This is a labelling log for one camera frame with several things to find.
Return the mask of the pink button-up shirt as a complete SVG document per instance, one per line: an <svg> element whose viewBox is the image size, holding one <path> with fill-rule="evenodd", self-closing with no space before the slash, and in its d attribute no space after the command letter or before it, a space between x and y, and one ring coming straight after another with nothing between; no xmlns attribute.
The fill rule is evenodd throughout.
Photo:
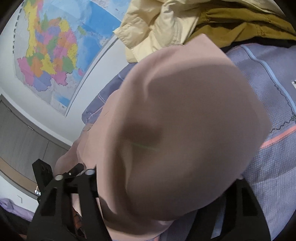
<svg viewBox="0 0 296 241"><path fill-rule="evenodd" d="M54 172L96 168L111 238L150 240L221 196L270 129L246 78L202 34L137 63Z"/></svg>

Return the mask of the grey wardrobe cabinet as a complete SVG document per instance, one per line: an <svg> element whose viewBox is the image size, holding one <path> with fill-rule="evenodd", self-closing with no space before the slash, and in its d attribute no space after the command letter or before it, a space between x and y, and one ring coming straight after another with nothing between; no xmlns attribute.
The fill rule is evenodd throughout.
<svg viewBox="0 0 296 241"><path fill-rule="evenodd" d="M32 164L38 159L52 168L70 146L49 135L1 95L1 174L17 189L39 196Z"/></svg>

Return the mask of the purple plaid bed sheet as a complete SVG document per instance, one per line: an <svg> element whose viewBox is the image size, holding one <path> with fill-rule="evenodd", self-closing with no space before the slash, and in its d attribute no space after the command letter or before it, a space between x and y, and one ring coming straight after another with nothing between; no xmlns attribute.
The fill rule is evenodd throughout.
<svg viewBox="0 0 296 241"><path fill-rule="evenodd" d="M295 211L295 47L247 44L224 54L246 78L271 123L268 136L240 177L257 198L270 237L276 238ZM197 210L174 220L158 236L183 240Z"/></svg>

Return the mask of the cream jacket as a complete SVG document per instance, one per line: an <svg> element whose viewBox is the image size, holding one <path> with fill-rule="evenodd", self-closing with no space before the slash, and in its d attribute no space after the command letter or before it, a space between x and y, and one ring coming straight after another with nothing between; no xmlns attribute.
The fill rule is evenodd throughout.
<svg viewBox="0 0 296 241"><path fill-rule="evenodd" d="M120 27L114 31L125 45L127 61L137 63L157 50L186 44L207 4L243 6L287 20L273 1L131 1Z"/></svg>

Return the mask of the olive brown garment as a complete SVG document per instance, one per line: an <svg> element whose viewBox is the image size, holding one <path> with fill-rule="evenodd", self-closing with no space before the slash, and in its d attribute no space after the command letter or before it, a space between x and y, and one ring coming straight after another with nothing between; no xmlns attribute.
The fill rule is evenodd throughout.
<svg viewBox="0 0 296 241"><path fill-rule="evenodd" d="M243 6L203 6L197 25L186 40L206 35L219 48L253 38L295 40L295 30L285 18Z"/></svg>

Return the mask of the colourful wall map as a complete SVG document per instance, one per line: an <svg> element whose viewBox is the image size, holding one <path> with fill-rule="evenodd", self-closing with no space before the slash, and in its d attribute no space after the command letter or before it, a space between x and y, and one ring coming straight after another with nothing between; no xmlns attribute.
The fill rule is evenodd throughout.
<svg viewBox="0 0 296 241"><path fill-rule="evenodd" d="M129 1L23 1L14 29L15 76L67 115Z"/></svg>

